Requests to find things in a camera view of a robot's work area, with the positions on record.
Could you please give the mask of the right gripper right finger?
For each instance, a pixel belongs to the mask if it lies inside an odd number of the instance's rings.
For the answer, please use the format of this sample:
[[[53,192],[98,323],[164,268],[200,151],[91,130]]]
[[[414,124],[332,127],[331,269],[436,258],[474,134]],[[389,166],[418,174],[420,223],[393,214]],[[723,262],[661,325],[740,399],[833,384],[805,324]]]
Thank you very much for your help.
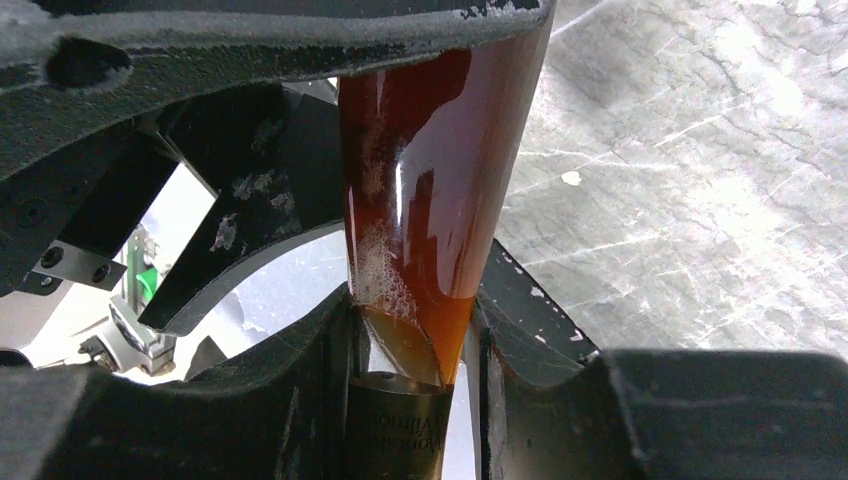
[[[466,336],[481,479],[843,479],[830,355],[601,350],[499,244]]]

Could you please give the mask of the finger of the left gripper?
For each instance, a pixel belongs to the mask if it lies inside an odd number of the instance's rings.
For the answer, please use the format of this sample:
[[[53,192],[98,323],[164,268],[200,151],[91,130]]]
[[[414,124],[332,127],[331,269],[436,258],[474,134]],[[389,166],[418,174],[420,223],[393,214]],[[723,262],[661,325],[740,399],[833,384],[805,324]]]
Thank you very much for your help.
[[[551,1],[5,1],[1,175],[167,104],[428,59],[546,23]]]

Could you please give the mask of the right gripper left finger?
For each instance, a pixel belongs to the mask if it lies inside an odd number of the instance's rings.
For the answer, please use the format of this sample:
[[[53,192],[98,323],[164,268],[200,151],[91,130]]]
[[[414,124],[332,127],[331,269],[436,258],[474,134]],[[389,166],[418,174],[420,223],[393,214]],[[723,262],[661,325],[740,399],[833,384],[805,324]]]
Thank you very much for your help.
[[[349,294],[185,382],[1,371],[5,479],[339,479]]]

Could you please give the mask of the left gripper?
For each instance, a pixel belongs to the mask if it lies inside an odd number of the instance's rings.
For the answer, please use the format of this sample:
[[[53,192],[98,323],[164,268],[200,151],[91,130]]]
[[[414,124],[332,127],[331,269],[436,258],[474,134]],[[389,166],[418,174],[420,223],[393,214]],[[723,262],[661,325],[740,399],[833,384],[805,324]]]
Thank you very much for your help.
[[[185,336],[282,254],[340,227],[335,104],[281,84],[185,102],[169,134],[216,199],[140,317]],[[59,240],[115,256],[178,163],[139,132],[95,134],[1,183],[1,293]]]

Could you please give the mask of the red wine bottle gold cap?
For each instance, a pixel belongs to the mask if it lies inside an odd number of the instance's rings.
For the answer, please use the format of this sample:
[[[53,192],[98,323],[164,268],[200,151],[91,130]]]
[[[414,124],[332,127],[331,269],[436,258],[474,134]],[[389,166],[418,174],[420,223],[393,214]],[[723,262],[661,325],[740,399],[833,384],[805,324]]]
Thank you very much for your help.
[[[464,338],[547,50],[527,33],[339,81],[349,479],[437,479]]]

